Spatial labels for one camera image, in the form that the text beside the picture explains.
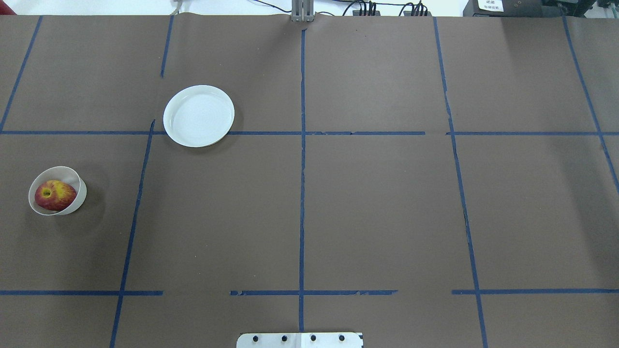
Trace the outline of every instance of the bowl containing apple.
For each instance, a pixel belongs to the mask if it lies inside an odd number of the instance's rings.
[[[45,216],[70,214],[85,199],[86,184],[75,170],[63,166],[39,174],[28,191],[32,210]]]

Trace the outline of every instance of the white bracket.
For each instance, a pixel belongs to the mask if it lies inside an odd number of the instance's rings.
[[[236,348],[363,348],[360,333],[242,334]]]
[[[314,0],[292,0],[293,22],[314,22]]]

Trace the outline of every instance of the white plate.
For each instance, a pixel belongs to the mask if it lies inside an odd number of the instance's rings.
[[[178,92],[163,111],[163,127],[175,142],[189,147],[215,144],[232,127],[234,105],[217,87],[195,85]]]

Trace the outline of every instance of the red object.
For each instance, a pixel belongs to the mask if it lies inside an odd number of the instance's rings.
[[[0,14],[16,14],[9,5],[5,4],[4,1],[0,0]]]

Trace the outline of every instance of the red apple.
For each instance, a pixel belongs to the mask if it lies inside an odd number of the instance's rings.
[[[77,193],[71,185],[60,180],[48,180],[37,188],[35,202],[47,210],[61,211],[67,208],[76,196]]]

